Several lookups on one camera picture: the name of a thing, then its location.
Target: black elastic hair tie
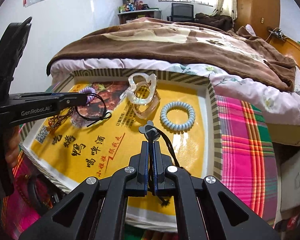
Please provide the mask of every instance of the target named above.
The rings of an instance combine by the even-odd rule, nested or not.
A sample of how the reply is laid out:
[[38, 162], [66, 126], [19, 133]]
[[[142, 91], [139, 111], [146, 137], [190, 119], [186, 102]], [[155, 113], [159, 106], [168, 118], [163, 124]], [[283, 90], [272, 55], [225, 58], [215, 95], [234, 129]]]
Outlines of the black elastic hair tie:
[[93, 96], [93, 97], [95, 97], [95, 98], [100, 99], [101, 102], [102, 102], [103, 105], [104, 105], [104, 108], [103, 108], [103, 114], [102, 114], [102, 116], [98, 116], [98, 117], [86, 117], [86, 116], [83, 116], [83, 115], [81, 115], [81, 114], [79, 113], [78, 107], [77, 107], [77, 106], [75, 107], [75, 110], [76, 110], [76, 112], [78, 113], [78, 115], [79, 115], [80, 117], [82, 117], [83, 119], [85, 119], [85, 120], [87, 120], [87, 121], [93, 121], [91, 124], [88, 124], [87, 127], [89, 127], [89, 126], [95, 124], [96, 122], [99, 122], [99, 121], [102, 121], [102, 120], [105, 120], [105, 119], [109, 119], [109, 118], [111, 117], [111, 113], [110, 113], [110, 112], [107, 113], [106, 103], [104, 102], [104, 100], [102, 99], [101, 96], [99, 96], [99, 95], [97, 95], [97, 94], [95, 94], [95, 93], [88, 93], [88, 94], [86, 94], [86, 95], [87, 95], [87, 96]]

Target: purple spiral hair tie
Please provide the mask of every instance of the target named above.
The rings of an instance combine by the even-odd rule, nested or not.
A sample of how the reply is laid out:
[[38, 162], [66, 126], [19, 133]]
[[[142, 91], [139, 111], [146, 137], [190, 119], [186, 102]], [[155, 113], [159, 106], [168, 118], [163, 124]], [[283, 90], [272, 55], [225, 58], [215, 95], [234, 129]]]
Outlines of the purple spiral hair tie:
[[[96, 94], [96, 90], [92, 87], [86, 87], [79, 91], [79, 93], [82, 94]], [[89, 104], [95, 97], [94, 96], [88, 96], [87, 104]]]

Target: white wall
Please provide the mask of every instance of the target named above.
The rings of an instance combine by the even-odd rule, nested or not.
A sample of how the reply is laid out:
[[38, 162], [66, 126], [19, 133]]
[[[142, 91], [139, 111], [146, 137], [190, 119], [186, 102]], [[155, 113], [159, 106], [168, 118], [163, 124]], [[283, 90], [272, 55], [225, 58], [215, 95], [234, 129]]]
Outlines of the white wall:
[[[171, 2], [159, 2], [158, 0], [141, 0], [143, 3], [149, 5], [149, 7], [159, 7], [162, 11], [162, 18], [163, 20], [167, 20], [167, 16], [171, 15]], [[194, 15], [197, 13], [204, 13], [204, 14], [212, 14], [214, 7], [203, 5], [203, 4], [194, 4]]]
[[33, 17], [28, 44], [14, 73], [10, 93], [45, 91], [52, 78], [46, 66], [64, 46], [95, 30], [118, 25], [122, 0], [45, 0], [27, 8], [22, 0], [5, 0], [0, 7], [0, 38], [11, 22]]
[[280, 0], [280, 29], [294, 41], [300, 41], [300, 8], [294, 0]]

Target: yellow placemat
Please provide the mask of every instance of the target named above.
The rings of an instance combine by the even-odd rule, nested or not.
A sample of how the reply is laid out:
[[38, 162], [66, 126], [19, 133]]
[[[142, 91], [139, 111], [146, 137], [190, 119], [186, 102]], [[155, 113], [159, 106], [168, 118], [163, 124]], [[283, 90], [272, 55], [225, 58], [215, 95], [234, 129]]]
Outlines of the yellow placemat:
[[[107, 108], [113, 110], [112, 117], [89, 128], [77, 128], [72, 122], [78, 120], [69, 118], [54, 133], [49, 133], [40, 143], [34, 140], [31, 150], [44, 159], [53, 168], [66, 177], [82, 182], [89, 176], [106, 178], [129, 164], [130, 157], [140, 153], [141, 141], [144, 136], [138, 128], [147, 120], [139, 119], [131, 109], [131, 104], [122, 93], [128, 87], [126, 82], [96, 82], [78, 84], [70, 92], [77, 92], [86, 86], [93, 86], [97, 93], [105, 99]], [[171, 84], [158, 84], [157, 91], [161, 102], [156, 111], [148, 118], [154, 125], [164, 131], [173, 144], [176, 157], [181, 166], [193, 176], [200, 177], [204, 152], [204, 129], [197, 91]], [[98, 112], [98, 100], [83, 108], [80, 113], [93, 114]], [[196, 119], [194, 126], [188, 131], [173, 134], [167, 131], [160, 122], [162, 107], [172, 101], [183, 101], [193, 106]], [[172, 110], [168, 118], [174, 123], [184, 123], [188, 117], [183, 110]], [[165, 142], [159, 139], [161, 152], [169, 155]], [[173, 201], [167, 207], [161, 206], [161, 201], [150, 192], [145, 198], [129, 198], [128, 205], [175, 215]]]

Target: black cord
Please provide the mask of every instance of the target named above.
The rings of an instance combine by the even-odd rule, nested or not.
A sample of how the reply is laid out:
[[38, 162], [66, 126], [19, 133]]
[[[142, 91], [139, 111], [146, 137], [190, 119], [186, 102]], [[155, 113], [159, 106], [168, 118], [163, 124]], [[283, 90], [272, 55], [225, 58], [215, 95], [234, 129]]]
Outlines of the black cord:
[[169, 153], [170, 153], [171, 157], [173, 158], [175, 166], [181, 168], [169, 137], [163, 131], [159, 130], [158, 128], [156, 128], [156, 130], [158, 131], [158, 133], [160, 133], [163, 140], [165, 141], [165, 143], [168, 147]]
[[86, 117], [86, 116], [83, 116], [79, 113], [78, 111], [78, 107], [76, 106], [74, 109], [76, 110], [77, 114], [82, 117], [83, 119], [87, 120], [87, 121], [93, 121], [91, 124], [88, 124], [87, 127], [95, 124], [96, 122], [99, 122], [101, 120], [104, 120], [104, 119], [109, 119], [111, 117], [111, 113], [108, 112], [107, 113], [107, 107], [106, 107], [106, 103], [104, 102], [104, 100], [102, 99], [101, 96], [95, 94], [95, 93], [89, 93], [89, 94], [86, 94], [87, 96], [93, 96], [95, 98], [98, 98], [100, 99], [100, 101], [103, 103], [104, 105], [104, 108], [103, 108], [103, 113], [102, 113], [102, 116], [98, 116], [98, 117]]
[[154, 139], [155, 132], [150, 131], [148, 134], [148, 145], [149, 145], [149, 171], [148, 171], [148, 184], [150, 187], [150, 191], [154, 195], [154, 182], [152, 181], [153, 178], [153, 139]]

